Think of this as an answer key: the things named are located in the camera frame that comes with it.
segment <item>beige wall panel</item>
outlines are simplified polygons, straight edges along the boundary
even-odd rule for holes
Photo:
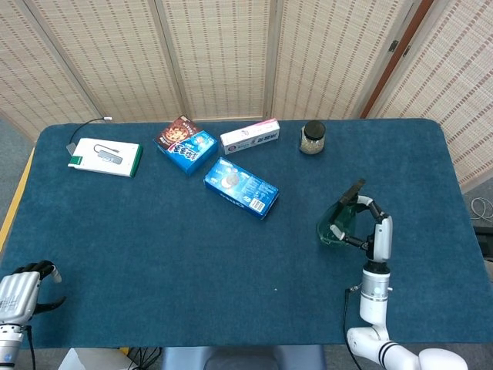
[[[180,112],[146,1],[33,0],[104,114],[116,122]]]
[[[493,172],[493,4],[448,4],[375,116],[440,123],[460,185]]]
[[[97,117],[14,1],[0,5],[0,43],[0,115],[32,140]]]
[[[262,116],[270,2],[165,0],[194,119]]]
[[[285,0],[273,115],[349,118],[405,0]]]

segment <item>black cable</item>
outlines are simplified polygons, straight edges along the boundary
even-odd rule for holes
[[[127,370],[130,370],[130,369],[132,369],[132,370],[148,370],[149,367],[152,364],[154,364],[158,360],[158,358],[161,356],[161,354],[163,353],[163,348],[157,347],[157,348],[154,348],[154,350],[151,352],[151,354],[146,358],[148,350],[149,350],[148,348],[145,348],[145,350],[143,351],[142,347],[138,347],[137,352],[136,352],[135,356],[133,356],[133,357],[135,359],[137,357],[139,357],[139,364],[137,365],[137,362],[131,359],[132,362],[130,363]]]
[[[91,122],[94,122],[94,121],[99,121],[100,119],[103,119],[104,120],[104,117],[99,117],[99,118],[95,118],[95,119],[91,119],[90,121],[87,121],[86,123],[83,123],[82,125],[80,125],[79,127],[77,127],[74,131],[74,133],[72,134],[72,136],[70,136],[70,140],[69,140],[69,143],[72,142],[72,139],[74,138],[75,134],[77,133],[77,131],[79,131],[81,128],[83,128],[85,125],[87,125],[88,123],[91,123]]]
[[[345,295],[344,295],[344,313],[342,317],[342,332],[344,335],[344,342],[346,343],[347,350],[349,351],[349,354],[351,355],[351,358],[354,361],[354,364],[358,368],[358,370],[363,370],[360,367],[360,364],[357,363],[356,358],[353,355],[353,352],[351,351],[351,348],[349,347],[349,342],[347,341],[347,332],[346,332],[346,316],[347,316],[347,306],[349,305],[349,294],[351,294],[355,290],[351,290],[351,288],[346,289]]]
[[[32,327],[31,325],[26,325],[24,329],[28,333],[29,348],[31,349],[32,370],[36,370],[36,357],[34,355],[34,346],[32,345]]]

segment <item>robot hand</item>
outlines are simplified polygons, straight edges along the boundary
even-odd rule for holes
[[[32,316],[52,311],[65,301],[61,297],[49,304],[38,303],[39,286],[48,275],[53,276],[55,283],[62,281],[52,262],[41,261],[17,268],[0,282],[0,370],[14,368],[22,332],[30,330],[24,325]]]

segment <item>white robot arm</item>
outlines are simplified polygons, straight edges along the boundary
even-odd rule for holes
[[[363,241],[346,235],[335,224],[330,225],[330,230],[336,238],[365,250],[368,258],[363,267],[361,284],[346,291],[346,304],[352,291],[361,290],[360,316],[372,326],[350,329],[347,332],[348,348],[352,354],[367,358],[387,370],[467,370],[464,359],[453,352],[432,348],[425,349],[416,356],[389,340],[386,324],[387,300],[392,289],[389,288],[391,271],[386,262],[391,257],[392,218],[371,198],[357,195],[361,186],[362,183],[359,187],[351,188],[354,194],[345,199],[341,198],[343,200],[340,202],[341,206],[345,207],[352,198],[353,204],[361,205],[363,209],[371,212],[375,219],[372,235]]]
[[[50,304],[38,303],[39,286],[48,275],[56,283],[62,281],[52,262],[41,261],[19,267],[0,282],[0,370],[14,368],[24,331],[32,343],[31,327],[26,325],[32,316],[54,310],[65,301],[61,297]]]

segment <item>blue tablecloth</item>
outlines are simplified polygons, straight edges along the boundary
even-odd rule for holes
[[[67,167],[76,125],[39,137],[2,262],[54,261],[32,320],[36,347],[342,343],[344,289],[361,281],[354,247],[321,245],[315,225],[357,179],[394,219],[387,325],[402,342],[493,341],[493,297],[439,126],[425,119],[326,121],[325,150],[298,150],[301,121],[228,160],[280,189],[258,220],[155,148],[166,124],[92,124],[78,133],[141,143],[135,178]],[[201,123],[221,133],[248,123]],[[372,230],[370,216],[358,224]],[[359,298],[349,326],[364,325]]]

